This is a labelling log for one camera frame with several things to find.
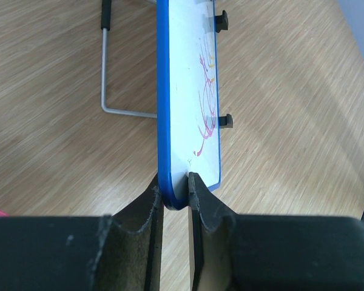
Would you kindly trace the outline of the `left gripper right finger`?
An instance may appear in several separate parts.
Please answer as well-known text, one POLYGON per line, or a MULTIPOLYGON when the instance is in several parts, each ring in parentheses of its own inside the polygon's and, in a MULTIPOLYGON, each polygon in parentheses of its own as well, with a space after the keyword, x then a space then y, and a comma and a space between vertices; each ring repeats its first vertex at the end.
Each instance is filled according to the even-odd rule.
POLYGON ((364 222, 238 214, 190 173, 192 290, 364 290, 364 222))

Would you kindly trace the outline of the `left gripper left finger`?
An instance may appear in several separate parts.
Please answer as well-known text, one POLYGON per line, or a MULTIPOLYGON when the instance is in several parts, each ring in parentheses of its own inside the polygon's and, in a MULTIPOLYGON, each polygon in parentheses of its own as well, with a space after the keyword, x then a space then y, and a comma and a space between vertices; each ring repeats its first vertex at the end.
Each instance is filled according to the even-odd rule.
POLYGON ((0 217, 0 290, 158 290, 156 180, 114 215, 0 217))

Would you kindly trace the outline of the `blue framed whiteboard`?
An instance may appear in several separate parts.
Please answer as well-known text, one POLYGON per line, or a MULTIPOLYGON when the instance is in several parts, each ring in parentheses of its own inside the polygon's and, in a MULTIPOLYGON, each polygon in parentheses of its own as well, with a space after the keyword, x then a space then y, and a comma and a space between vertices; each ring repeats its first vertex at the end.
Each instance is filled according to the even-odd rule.
POLYGON ((187 178, 221 183, 214 1, 157 3, 158 184, 164 205, 188 204, 187 178))

